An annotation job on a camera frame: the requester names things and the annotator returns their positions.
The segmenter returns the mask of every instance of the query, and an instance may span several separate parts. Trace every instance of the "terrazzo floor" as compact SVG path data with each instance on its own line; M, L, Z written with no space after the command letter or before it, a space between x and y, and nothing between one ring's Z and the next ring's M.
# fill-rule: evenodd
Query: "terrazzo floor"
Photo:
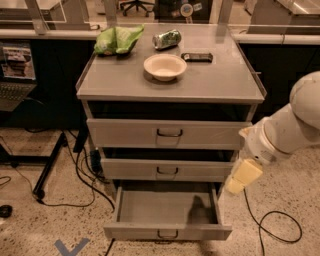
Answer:
M30 133L22 129L0 129L1 144L15 155L50 155L61 131ZM72 151L77 131L65 131ZM79 157L79 166L89 173ZM74 161L76 153L63 147L44 187L46 204L85 205L93 200L92 190L78 178ZM262 178L247 188L252 213L261 218L269 211L284 211L301 225L303 236L295 244L286 244L262 231L265 255L316 256L320 249L320 147L297 151L289 160L268 166ZM11 205L12 216L0 218L0 255L106 255L111 240L104 235L103 226L112 221L112 207L100 194L87 207L50 207L39 204L32 196L42 166L0 166L0 177L11 181L0 186L0 205ZM111 195L111 186L99 181L95 187ZM233 231L226 241L157 243L156 241L115 240L109 254L179 255L179 256L258 256L262 255L258 226L251 218L244 194L231 195L222 191L219 207L223 224ZM288 240L299 236L299 229L283 215L269 215L263 226Z

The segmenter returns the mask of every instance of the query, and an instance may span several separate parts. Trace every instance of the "floor marking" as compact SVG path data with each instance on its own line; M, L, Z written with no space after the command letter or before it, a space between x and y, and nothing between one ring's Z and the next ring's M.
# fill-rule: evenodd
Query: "floor marking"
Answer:
M71 252L68 251L67 247L62 243L61 240L57 240L54 245L57 247L62 256L76 256L89 241L90 240L88 238L82 238L81 242Z

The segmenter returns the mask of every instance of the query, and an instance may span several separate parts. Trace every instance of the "can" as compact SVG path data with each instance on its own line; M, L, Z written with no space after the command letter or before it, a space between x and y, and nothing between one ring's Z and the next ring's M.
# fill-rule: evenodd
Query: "can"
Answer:
M181 34L178 30L172 29L165 33L154 35L152 43L157 50L163 50L172 46L176 46L181 41Z

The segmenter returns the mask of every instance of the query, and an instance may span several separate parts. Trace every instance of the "monitor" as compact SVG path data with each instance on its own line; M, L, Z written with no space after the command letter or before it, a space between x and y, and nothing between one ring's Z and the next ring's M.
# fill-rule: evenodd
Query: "monitor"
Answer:
M36 81L29 41L0 41L0 80Z

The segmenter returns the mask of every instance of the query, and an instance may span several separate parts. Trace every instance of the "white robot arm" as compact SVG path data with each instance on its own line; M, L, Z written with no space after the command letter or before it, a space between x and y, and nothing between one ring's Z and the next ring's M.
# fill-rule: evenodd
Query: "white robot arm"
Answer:
M263 165L289 158L299 148L320 144L320 72L302 77L290 103L270 117L240 131L244 147L226 181L237 194L262 174Z

